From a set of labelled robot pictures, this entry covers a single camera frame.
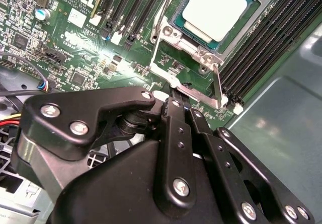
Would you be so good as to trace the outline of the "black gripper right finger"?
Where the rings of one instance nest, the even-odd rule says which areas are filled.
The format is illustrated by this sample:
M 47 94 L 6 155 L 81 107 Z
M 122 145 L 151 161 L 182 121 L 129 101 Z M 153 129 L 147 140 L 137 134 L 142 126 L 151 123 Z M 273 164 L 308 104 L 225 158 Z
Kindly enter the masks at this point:
M 180 93 L 191 127 L 198 199 L 183 223 L 314 223 L 310 210 L 230 130 L 212 130 Z

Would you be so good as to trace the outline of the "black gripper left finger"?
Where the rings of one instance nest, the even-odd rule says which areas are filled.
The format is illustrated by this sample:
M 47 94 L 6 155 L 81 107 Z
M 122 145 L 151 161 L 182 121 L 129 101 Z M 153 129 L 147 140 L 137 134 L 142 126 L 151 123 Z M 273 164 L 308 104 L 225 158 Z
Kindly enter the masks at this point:
M 143 87 L 29 97 L 12 161 L 55 206 L 75 178 L 150 140 L 158 143 L 155 204 L 160 211 L 191 211 L 197 201 L 192 134 L 177 90 L 165 100 Z

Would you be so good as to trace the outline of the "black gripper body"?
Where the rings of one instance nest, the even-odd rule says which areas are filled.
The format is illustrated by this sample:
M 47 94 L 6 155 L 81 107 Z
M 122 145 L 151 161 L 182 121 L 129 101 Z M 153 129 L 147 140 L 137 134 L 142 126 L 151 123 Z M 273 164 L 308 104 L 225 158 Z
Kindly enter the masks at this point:
M 181 218 L 153 199 L 158 143 L 140 143 L 71 181 L 58 197 L 51 223 L 233 223 L 214 196 L 204 163 L 194 158 L 197 201 Z

